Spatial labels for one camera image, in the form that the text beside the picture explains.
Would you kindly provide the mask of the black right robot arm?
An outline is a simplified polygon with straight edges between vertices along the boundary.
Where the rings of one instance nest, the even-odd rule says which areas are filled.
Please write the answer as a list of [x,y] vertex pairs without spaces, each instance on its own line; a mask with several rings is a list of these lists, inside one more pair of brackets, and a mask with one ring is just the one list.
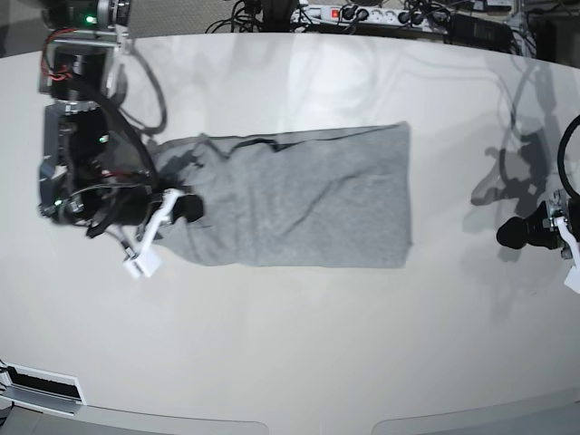
[[117,94],[129,39],[128,1],[38,1],[50,33],[41,51],[44,109],[40,214],[95,238],[112,227],[200,219],[202,199],[162,177]]

